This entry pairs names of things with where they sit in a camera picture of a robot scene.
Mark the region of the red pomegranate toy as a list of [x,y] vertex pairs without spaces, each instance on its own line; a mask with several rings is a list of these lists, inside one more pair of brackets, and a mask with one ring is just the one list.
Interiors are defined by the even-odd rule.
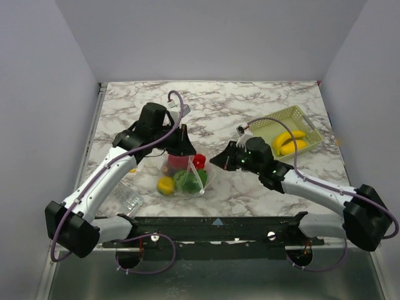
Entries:
[[173,156],[169,154],[167,158],[168,166],[176,170],[187,169],[188,161],[189,156]]

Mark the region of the clear zip top bag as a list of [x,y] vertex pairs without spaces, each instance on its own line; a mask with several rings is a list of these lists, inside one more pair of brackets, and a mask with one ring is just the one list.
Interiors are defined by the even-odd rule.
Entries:
[[168,154],[161,167],[157,191],[163,196],[202,196],[211,188],[216,171],[204,153],[192,156]]

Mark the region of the purple mangosteen toy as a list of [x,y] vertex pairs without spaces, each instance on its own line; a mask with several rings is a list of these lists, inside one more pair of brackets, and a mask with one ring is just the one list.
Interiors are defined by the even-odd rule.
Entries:
[[171,174],[173,173],[173,170],[172,170],[170,167],[168,167],[168,166],[163,166],[163,167],[162,167],[162,173],[163,173],[165,176],[171,176]]

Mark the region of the green bell pepper toy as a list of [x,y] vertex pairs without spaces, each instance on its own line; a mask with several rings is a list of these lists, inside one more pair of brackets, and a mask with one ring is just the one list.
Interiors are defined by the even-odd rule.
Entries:
[[[207,180],[208,180],[208,174],[204,169],[200,169],[197,171],[197,175],[201,179],[202,186],[205,186]],[[189,194],[195,194],[201,190],[201,187],[199,185],[199,181],[196,177],[196,175],[192,172],[189,171],[189,178],[188,178],[188,191],[185,191]]]

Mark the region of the yellow lemon toy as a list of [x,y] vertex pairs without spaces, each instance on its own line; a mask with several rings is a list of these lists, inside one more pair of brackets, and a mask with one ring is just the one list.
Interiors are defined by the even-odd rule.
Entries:
[[170,196],[175,192],[174,180],[168,176],[161,177],[156,187],[157,191],[164,196]]

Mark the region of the red bell pepper toy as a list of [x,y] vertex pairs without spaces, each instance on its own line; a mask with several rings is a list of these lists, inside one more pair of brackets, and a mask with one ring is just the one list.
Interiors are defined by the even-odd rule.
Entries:
[[206,165],[206,157],[203,154],[196,154],[192,163],[196,170],[204,169]]

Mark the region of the green watermelon toy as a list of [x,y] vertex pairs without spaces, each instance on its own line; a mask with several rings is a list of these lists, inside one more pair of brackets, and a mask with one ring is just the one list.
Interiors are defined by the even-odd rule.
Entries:
[[188,191],[188,178],[189,172],[187,170],[180,170],[173,176],[174,184],[177,190]]

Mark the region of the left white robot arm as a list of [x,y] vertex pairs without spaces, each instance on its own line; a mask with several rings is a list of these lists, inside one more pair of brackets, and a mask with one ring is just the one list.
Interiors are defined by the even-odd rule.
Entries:
[[45,208],[47,234],[57,244],[80,258],[86,257],[99,243],[118,240],[131,247],[139,233],[124,213],[96,219],[103,202],[121,179],[153,149],[173,156],[192,156],[195,148],[188,138],[187,126],[181,123],[189,113],[188,105],[180,112],[149,102],[138,121],[118,133],[106,157],[97,169],[62,203],[50,202]]

